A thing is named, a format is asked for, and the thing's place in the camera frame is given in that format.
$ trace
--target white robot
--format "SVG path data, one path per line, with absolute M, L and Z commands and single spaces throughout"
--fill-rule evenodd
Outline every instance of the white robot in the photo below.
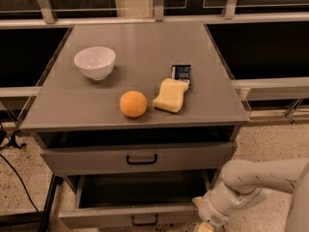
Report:
M 225 224 L 234 210 L 259 204 L 275 189 L 293 195 L 285 232 L 309 231 L 309 159 L 230 160 L 220 178 L 213 189 L 192 200 L 202 221 L 212 227 Z

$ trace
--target orange fruit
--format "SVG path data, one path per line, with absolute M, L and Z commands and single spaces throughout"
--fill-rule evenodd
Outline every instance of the orange fruit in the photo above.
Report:
M 128 117 L 142 116 L 147 109 L 146 97 L 137 91 L 128 91 L 120 98 L 120 109 Z

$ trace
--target bowl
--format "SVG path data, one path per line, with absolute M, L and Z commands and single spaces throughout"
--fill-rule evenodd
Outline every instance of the bowl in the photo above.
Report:
M 74 57 L 74 64 L 87 77 L 103 80 L 113 71 L 115 59 L 112 49 L 95 46 L 79 51 Z

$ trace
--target drawer handle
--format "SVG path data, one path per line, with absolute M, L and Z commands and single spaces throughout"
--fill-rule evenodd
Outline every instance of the drawer handle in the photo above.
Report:
M 158 215 L 155 215 L 155 221 L 154 222 L 146 222 L 146 223 L 136 223 L 134 216 L 131 218 L 131 222 L 133 226 L 141 227 L 141 226 L 153 226 L 156 225 L 158 222 Z
M 126 156 L 126 163 L 129 165 L 151 165 L 155 164 L 157 161 L 157 154 L 154 154 L 154 160 L 149 161 L 130 161 L 129 156 Z

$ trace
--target gray tabletop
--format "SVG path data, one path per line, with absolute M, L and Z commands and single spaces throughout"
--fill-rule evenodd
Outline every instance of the gray tabletop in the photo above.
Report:
M 116 52 L 114 71 L 104 80 L 85 77 L 73 63 L 91 46 Z M 154 109 L 152 100 L 171 66 L 190 64 L 192 87 L 182 110 Z M 147 112 L 131 119 L 119 100 L 142 92 Z M 80 131 L 234 125 L 248 121 L 236 91 L 202 23 L 77 25 L 48 75 L 21 128 L 25 131 Z

